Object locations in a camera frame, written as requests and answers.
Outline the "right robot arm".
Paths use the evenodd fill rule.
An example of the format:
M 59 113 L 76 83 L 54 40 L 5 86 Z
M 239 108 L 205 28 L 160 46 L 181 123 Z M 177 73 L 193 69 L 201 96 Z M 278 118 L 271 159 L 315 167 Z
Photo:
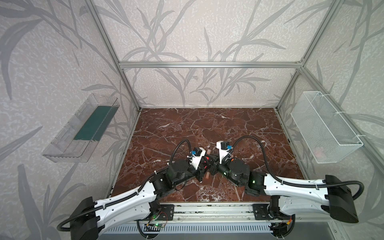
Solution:
M 292 220 L 295 215 L 325 214 L 343 223 L 356 224 L 359 218 L 354 201 L 363 193 L 359 181 L 342 182 L 327 175 L 323 180 L 279 178 L 271 173 L 251 171 L 244 161 L 229 153 L 207 157 L 212 175 L 220 173 L 237 187 L 244 187 L 252 197 L 268 196 L 264 216 L 275 220 Z

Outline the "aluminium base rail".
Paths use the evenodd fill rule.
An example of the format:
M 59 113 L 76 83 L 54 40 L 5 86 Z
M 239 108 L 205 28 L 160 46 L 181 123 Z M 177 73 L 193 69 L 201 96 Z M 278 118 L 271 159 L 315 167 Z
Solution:
M 245 223 L 252 221 L 259 222 L 280 222 L 282 220 L 257 220 L 254 215 L 254 204 L 268 204 L 267 202 L 228 202 L 228 203 L 165 203 L 160 204 L 165 210 L 168 208 L 172 213 L 172 219 L 161 221 L 168 223 Z M 98 224 L 106 228 L 118 226 L 125 223 L 132 223 L 136 220 L 150 220 L 150 204 L 139 204 L 134 207 L 125 207 L 119 210 L 116 205 L 97 211 L 100 217 Z

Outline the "green circuit board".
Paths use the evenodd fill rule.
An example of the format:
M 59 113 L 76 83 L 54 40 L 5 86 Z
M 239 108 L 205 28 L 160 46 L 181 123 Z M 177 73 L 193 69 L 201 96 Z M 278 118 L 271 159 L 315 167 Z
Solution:
M 160 232 L 160 231 L 163 231 L 166 228 L 166 226 L 167 226 L 167 223 L 160 223 L 160 222 L 149 223 L 144 225 L 144 231 L 151 232 L 151 233 Z

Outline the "clear plastic wall bin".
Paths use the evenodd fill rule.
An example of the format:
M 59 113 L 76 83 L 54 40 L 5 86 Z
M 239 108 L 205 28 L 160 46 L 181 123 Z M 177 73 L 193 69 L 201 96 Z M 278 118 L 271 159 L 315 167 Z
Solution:
M 119 107 L 117 97 L 90 94 L 42 155 L 54 163 L 87 163 Z

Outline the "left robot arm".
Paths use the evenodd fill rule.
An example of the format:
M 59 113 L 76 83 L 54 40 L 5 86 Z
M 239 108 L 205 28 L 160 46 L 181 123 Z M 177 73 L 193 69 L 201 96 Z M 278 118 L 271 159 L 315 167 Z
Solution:
M 195 178 L 202 180 L 209 170 L 208 160 L 179 160 L 152 173 L 137 188 L 117 196 L 94 201 L 82 200 L 70 217 L 58 224 L 57 230 L 69 232 L 72 240 L 96 240 L 120 224 L 144 220 L 160 210 L 159 200 L 176 191 L 176 186 Z

